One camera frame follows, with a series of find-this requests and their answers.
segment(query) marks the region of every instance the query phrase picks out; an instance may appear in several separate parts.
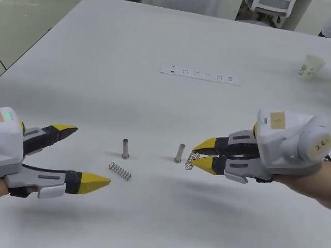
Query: gray gripper finger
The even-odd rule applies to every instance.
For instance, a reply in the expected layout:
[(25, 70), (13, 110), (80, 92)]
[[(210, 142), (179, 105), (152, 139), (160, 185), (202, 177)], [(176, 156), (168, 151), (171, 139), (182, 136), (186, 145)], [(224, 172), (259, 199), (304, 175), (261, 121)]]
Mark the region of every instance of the gray gripper finger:
[(38, 198), (61, 196), (65, 193), (65, 173), (46, 172), (22, 165), (18, 173), (5, 176), (9, 188), (30, 187), (38, 188)]
[(260, 178), (270, 180), (272, 175), (268, 173), (261, 163), (261, 159), (250, 160), (231, 160), (228, 159), (225, 163), (224, 175), (226, 178), (247, 183), (248, 178)]

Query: label sticker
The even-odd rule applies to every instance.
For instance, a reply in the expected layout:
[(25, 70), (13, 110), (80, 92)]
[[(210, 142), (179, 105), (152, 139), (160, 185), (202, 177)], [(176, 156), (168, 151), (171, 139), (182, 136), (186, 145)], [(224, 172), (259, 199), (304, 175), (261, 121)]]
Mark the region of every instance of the label sticker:
[(270, 126), (271, 129), (285, 129), (285, 113), (272, 112), (270, 114)]
[(328, 134), (325, 135), (320, 141), (316, 142), (316, 144), (310, 150), (310, 155), (314, 159), (321, 152), (324, 152), (325, 149), (328, 151), (331, 149), (331, 137)]

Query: chair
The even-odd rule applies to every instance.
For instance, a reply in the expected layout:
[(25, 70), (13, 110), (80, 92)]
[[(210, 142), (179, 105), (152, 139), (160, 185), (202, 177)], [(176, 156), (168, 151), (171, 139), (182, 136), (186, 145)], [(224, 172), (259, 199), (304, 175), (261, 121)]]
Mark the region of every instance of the chair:
[(245, 0), (252, 11), (279, 17), (288, 17), (296, 0)]

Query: hand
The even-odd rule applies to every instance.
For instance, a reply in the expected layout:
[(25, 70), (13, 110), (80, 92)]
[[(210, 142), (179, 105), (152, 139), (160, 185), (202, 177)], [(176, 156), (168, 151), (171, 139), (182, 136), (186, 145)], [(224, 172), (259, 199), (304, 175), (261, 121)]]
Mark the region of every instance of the hand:
[[(27, 187), (27, 191), (29, 193), (37, 192), (38, 188), (37, 187)], [(3, 178), (0, 178), (0, 197), (4, 195), (8, 195), (8, 187), (6, 185), (6, 181)]]
[(274, 181), (288, 186), (299, 194), (317, 200), (324, 207), (331, 209), (331, 162), (322, 162), (322, 168), (313, 175), (295, 177), (274, 175)]
[(0, 196), (8, 195), (8, 187), (3, 178), (0, 178)]

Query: metal pin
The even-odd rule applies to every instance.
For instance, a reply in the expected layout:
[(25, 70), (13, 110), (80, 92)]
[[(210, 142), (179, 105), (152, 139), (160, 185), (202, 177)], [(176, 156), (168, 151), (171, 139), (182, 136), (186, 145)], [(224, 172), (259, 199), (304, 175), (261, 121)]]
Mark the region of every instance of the metal pin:
[(185, 149), (185, 144), (180, 144), (177, 155), (174, 159), (176, 164), (179, 164), (182, 161), (182, 155), (183, 155), (184, 149)]
[(130, 157), (129, 155), (129, 140), (125, 138), (123, 140), (123, 153), (122, 153), (122, 159), (128, 159)]

